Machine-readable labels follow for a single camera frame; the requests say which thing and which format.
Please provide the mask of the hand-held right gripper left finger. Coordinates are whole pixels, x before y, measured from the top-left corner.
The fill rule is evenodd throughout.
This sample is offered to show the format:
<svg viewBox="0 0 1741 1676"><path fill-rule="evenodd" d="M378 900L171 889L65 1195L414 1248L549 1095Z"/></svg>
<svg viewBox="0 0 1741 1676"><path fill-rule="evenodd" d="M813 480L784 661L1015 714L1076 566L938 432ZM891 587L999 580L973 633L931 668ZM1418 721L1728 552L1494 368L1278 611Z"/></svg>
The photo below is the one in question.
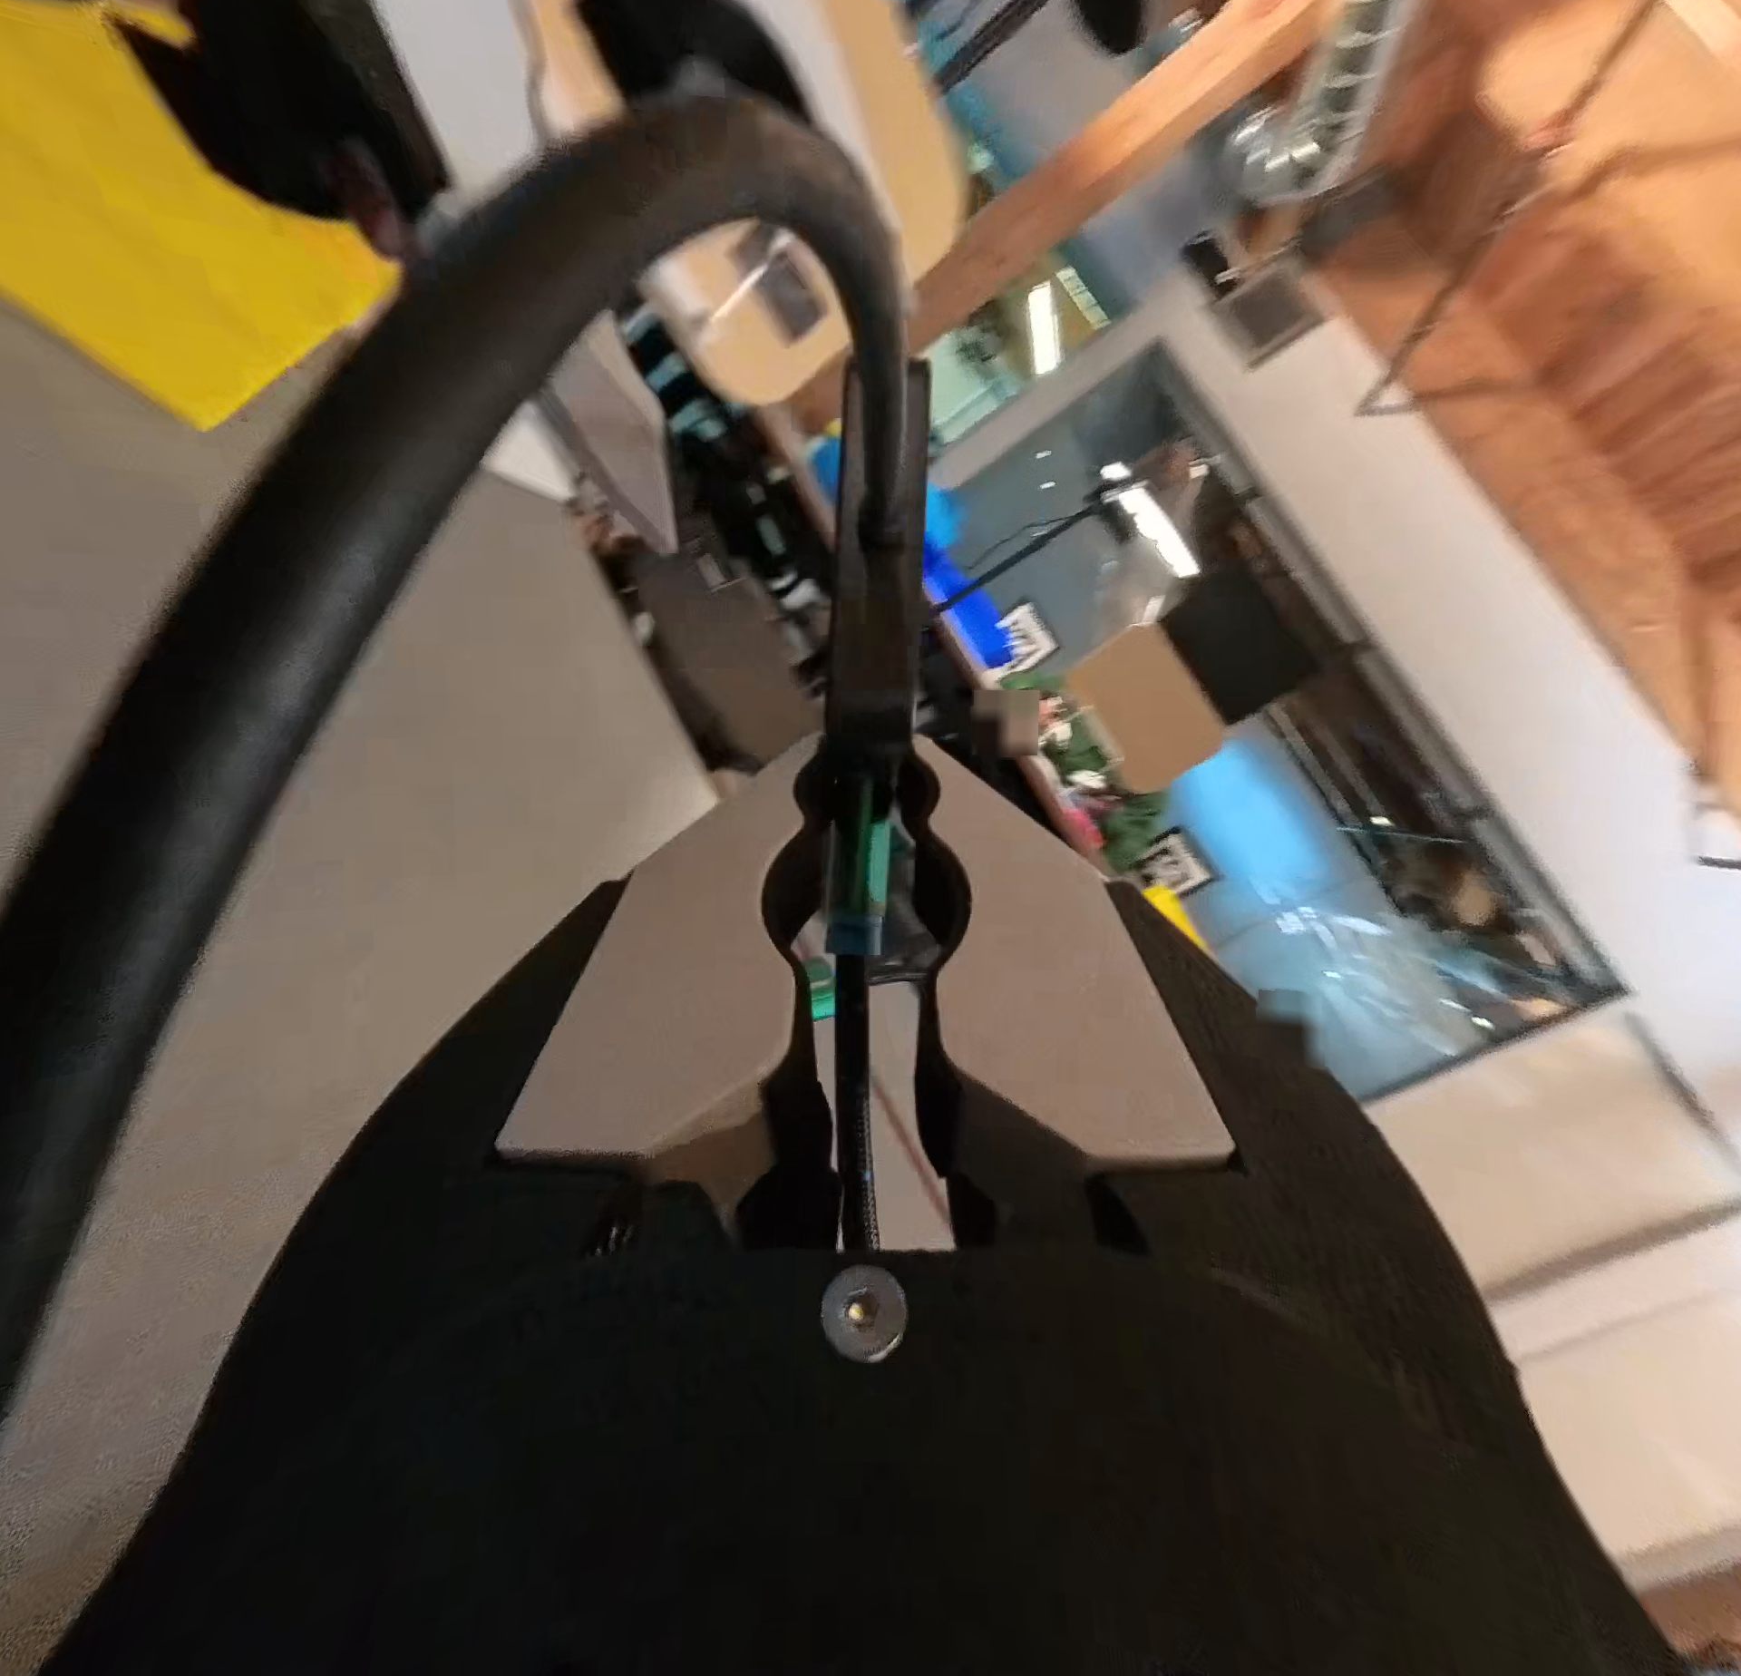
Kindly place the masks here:
<svg viewBox="0 0 1741 1676"><path fill-rule="evenodd" d="M796 971L763 882L798 835L816 736L715 801L623 887L496 1139L504 1160L629 1176L761 1176L763 1079L796 1043Z"/></svg>

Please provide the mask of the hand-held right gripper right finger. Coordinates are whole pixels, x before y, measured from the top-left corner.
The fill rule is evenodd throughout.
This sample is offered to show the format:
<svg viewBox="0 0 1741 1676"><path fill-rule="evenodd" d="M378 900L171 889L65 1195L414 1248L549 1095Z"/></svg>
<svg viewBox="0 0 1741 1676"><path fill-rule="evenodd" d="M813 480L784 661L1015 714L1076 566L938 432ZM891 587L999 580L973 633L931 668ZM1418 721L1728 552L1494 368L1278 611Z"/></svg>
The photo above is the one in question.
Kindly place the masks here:
<svg viewBox="0 0 1741 1676"><path fill-rule="evenodd" d="M947 1176L1222 1167L1235 1139L1114 887L934 738L909 755L916 1110Z"/></svg>

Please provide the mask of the glass window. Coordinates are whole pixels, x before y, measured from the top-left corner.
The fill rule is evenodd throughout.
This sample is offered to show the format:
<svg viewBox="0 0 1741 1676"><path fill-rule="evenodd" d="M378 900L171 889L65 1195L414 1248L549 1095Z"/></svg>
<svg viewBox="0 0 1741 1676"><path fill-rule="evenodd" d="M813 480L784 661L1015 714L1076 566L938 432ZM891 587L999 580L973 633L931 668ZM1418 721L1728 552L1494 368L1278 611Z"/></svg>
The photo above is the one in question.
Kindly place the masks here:
<svg viewBox="0 0 1741 1676"><path fill-rule="evenodd" d="M1094 372L947 495L947 548L1002 611L1002 675L1038 692L1038 742L1076 732L1101 747L1063 671L1157 619L1204 568L1245 568L1321 660L1168 791L1168 825L1188 825L1222 873L1183 900L1207 954L1299 1023L1347 1095L1400 1095L1624 997L1157 346Z"/></svg>

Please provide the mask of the brown cardboard panel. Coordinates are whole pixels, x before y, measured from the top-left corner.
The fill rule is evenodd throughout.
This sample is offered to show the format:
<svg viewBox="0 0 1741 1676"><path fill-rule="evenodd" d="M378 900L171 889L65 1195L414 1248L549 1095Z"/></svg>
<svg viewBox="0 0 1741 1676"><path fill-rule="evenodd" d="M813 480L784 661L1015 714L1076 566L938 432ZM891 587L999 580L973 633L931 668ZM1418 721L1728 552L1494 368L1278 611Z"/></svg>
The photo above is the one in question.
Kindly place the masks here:
<svg viewBox="0 0 1741 1676"><path fill-rule="evenodd" d="M1094 721L1131 795L1168 795L1228 736L1157 619L1097 642L1063 671L1063 692Z"/></svg>

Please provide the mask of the black flat screen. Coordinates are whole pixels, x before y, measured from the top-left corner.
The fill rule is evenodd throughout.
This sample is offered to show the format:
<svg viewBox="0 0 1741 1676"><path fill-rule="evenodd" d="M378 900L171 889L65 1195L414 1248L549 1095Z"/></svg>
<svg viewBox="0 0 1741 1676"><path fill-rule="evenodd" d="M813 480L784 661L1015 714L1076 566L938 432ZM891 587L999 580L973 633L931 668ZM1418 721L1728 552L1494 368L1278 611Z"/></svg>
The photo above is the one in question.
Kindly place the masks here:
<svg viewBox="0 0 1741 1676"><path fill-rule="evenodd" d="M1245 568L1194 573L1157 623L1227 724L1272 707L1321 671Z"/></svg>

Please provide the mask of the grey box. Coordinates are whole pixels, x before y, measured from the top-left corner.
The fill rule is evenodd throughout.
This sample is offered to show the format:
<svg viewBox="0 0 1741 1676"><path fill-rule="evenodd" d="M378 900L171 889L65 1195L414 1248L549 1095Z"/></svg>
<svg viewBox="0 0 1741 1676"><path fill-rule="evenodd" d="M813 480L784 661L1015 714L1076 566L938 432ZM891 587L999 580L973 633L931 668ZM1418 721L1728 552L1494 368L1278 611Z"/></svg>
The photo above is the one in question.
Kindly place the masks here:
<svg viewBox="0 0 1741 1676"><path fill-rule="evenodd" d="M679 548L662 405L604 307L534 396L577 488L643 548Z"/></svg>

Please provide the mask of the wooden ceiling beam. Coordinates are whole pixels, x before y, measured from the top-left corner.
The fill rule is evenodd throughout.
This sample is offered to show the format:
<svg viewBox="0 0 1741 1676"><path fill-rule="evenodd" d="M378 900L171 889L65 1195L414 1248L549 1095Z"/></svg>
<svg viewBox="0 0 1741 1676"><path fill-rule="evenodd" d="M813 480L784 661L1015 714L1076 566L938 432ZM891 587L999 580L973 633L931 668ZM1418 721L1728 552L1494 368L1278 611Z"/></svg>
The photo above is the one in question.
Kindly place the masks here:
<svg viewBox="0 0 1741 1676"><path fill-rule="evenodd" d="M1227 0L1173 54L967 220L916 283L909 346L965 323L1101 206L1157 178L1194 130L1299 63L1336 7L1341 0Z"/></svg>

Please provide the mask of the yellow flat object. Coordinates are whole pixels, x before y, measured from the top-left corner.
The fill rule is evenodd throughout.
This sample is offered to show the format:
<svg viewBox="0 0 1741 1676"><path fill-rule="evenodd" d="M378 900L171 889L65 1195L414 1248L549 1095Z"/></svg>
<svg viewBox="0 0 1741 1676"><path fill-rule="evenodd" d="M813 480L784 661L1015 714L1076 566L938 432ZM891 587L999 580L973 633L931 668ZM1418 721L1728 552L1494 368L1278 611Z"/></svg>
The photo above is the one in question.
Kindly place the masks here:
<svg viewBox="0 0 1741 1676"><path fill-rule="evenodd" d="M193 432L228 423L402 276L348 220L228 181L145 54L187 15L133 0L0 0L6 302Z"/></svg>

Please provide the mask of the black blurred object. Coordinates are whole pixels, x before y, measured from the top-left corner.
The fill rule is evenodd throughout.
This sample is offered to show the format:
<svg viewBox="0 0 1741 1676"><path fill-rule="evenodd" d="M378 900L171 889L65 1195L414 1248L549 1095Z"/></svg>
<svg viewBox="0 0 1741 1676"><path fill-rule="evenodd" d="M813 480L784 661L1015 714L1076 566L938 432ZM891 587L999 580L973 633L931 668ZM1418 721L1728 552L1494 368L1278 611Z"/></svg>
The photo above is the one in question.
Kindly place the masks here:
<svg viewBox="0 0 1741 1676"><path fill-rule="evenodd" d="M197 154L267 206L353 229L392 264L419 256L437 181L301 0L176 0L191 36L121 42Z"/></svg>

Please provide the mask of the wall air vent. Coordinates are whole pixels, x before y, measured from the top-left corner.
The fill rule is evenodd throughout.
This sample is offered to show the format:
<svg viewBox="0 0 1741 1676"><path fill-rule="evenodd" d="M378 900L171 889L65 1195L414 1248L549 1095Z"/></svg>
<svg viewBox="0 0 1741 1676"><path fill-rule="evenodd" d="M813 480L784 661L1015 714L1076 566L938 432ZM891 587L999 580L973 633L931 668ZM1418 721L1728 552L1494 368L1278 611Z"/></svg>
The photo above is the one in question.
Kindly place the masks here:
<svg viewBox="0 0 1741 1676"><path fill-rule="evenodd" d="M1222 339L1245 372L1299 346L1326 322L1295 252L1238 271L1207 299L1207 316L1219 322Z"/></svg>

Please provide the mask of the spiral metal duct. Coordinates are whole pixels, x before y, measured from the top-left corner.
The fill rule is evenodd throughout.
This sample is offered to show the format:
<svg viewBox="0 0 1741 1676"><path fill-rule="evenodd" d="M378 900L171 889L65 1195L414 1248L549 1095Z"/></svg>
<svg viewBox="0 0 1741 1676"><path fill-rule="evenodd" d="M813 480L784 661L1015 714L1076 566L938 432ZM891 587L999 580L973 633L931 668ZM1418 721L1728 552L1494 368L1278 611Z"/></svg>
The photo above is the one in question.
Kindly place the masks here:
<svg viewBox="0 0 1741 1676"><path fill-rule="evenodd" d="M1289 110L1252 110L1227 143L1238 203L1313 203L1360 164L1418 0L1341 0Z"/></svg>

